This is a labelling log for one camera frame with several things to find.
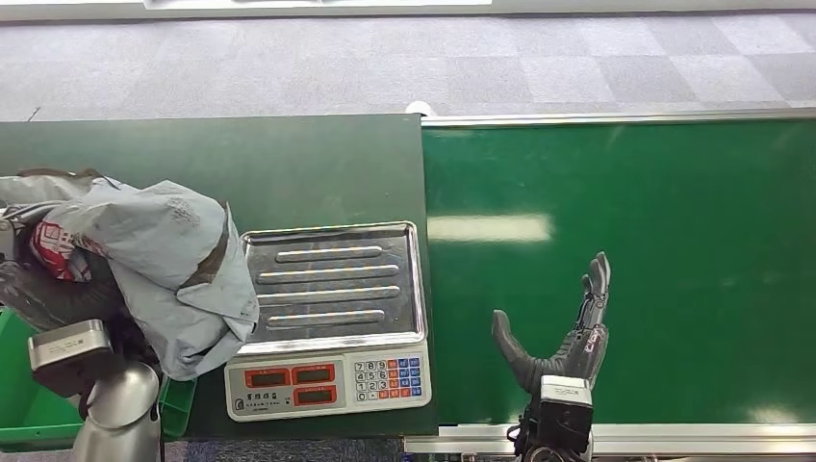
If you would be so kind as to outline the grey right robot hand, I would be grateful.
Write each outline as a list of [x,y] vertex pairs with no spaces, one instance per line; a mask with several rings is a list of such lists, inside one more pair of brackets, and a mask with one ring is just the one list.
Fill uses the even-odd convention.
[[540,391],[544,375],[582,378],[594,385],[608,344],[609,331],[603,323],[609,301],[611,266],[602,251],[581,276],[583,298],[573,327],[560,347],[549,357],[527,353],[514,337],[506,313],[495,310],[492,336],[519,386],[531,395]]

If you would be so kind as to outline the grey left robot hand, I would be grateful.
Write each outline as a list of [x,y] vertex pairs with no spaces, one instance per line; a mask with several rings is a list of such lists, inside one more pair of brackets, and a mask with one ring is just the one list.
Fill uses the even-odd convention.
[[55,278],[30,247],[31,224],[1,219],[1,303],[38,331],[78,321],[126,315],[123,296],[106,259],[82,249],[90,280]]

